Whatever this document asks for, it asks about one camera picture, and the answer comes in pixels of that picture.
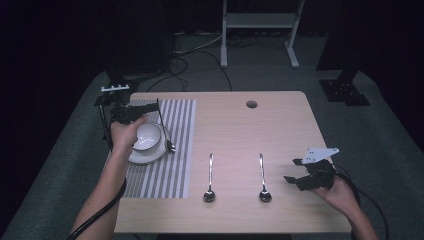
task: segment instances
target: white shelf frame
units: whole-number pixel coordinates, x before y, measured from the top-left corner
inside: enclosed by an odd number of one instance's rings
[[[223,0],[222,11],[222,41],[221,67],[228,66],[227,58],[227,29],[228,28],[291,28],[290,40],[284,45],[290,59],[291,66],[298,69],[299,62],[293,50],[305,0],[299,0],[296,13],[228,13],[227,0]]]

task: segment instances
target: dark background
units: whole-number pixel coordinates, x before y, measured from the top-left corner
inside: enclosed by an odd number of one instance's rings
[[[249,7],[248,1],[232,0],[229,10],[289,12],[296,2],[257,1]],[[0,3],[1,236],[93,78],[106,68],[166,70],[172,33],[220,31],[222,3]],[[301,35],[328,34],[317,70],[343,69],[352,52],[360,53],[361,71],[378,84],[421,149],[422,10],[420,1],[307,0],[299,26]]]

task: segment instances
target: metal spoon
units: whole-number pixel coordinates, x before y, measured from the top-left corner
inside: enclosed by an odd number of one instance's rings
[[[159,107],[158,112],[159,112],[159,117],[160,117],[160,124],[162,125],[163,134],[165,136],[165,149],[166,149],[166,151],[168,151],[169,154],[174,155],[175,152],[177,151],[177,149],[175,148],[175,145],[171,142],[171,140],[166,138],[165,126],[163,125],[162,113],[160,112],[160,107]]]
[[[261,165],[261,174],[262,174],[262,191],[259,193],[259,198],[263,202],[269,202],[271,201],[271,193],[269,193],[265,188],[265,176],[264,176],[264,158],[262,156],[262,153],[259,154],[259,163]]]
[[[215,200],[215,193],[212,191],[212,164],[213,164],[213,154],[209,155],[209,189],[203,195],[203,200],[205,202],[212,202]]]

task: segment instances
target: striped placemat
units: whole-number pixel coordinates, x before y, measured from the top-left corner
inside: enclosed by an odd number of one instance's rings
[[[133,100],[133,106],[153,103]],[[186,198],[189,187],[191,146],[196,100],[159,99],[165,127],[176,146],[174,155],[165,154],[147,165],[130,163],[127,172],[127,198]],[[149,122],[160,124],[158,112],[149,113]]]

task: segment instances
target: black stand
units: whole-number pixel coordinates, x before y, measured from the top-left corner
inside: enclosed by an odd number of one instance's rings
[[[337,79],[321,79],[319,83],[330,102],[344,102],[347,106],[369,106],[367,98],[353,85],[360,68],[360,56],[355,53]]]

